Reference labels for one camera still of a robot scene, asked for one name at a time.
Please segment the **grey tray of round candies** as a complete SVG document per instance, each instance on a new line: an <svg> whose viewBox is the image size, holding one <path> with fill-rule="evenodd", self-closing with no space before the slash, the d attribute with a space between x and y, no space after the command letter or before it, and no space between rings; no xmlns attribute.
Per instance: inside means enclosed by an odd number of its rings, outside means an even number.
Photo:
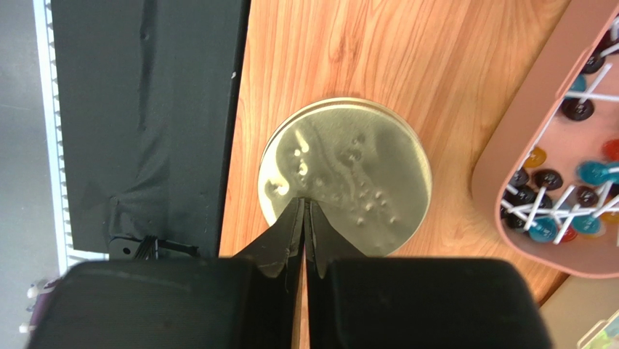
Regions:
<svg viewBox="0 0 619 349"><path fill-rule="evenodd" d="M570 276L541 314L554 348L617 348L618 279Z"/></svg>

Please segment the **gold round lid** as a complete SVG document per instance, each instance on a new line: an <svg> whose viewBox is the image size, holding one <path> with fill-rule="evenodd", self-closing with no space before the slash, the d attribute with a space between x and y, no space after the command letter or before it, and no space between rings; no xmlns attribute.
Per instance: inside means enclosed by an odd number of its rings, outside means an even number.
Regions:
<svg viewBox="0 0 619 349"><path fill-rule="evenodd" d="M370 100L336 97L300 109L274 131L257 190L269 224L291 199L310 198L362 253L387 256L424 221L432 172L403 118Z"/></svg>

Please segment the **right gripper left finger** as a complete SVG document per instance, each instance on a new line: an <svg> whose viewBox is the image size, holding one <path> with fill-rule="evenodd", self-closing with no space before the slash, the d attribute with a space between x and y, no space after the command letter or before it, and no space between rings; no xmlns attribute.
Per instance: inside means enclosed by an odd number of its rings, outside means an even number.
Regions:
<svg viewBox="0 0 619 349"><path fill-rule="evenodd" d="M229 258L84 262L29 348L295 348L305 200Z"/></svg>

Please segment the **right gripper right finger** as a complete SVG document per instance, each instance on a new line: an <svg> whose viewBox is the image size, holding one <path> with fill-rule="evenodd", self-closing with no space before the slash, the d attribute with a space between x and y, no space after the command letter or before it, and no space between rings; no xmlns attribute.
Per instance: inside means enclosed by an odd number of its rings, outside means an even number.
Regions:
<svg viewBox="0 0 619 349"><path fill-rule="evenodd" d="M368 257L304 210L312 348L551 348L517 269L493 258Z"/></svg>

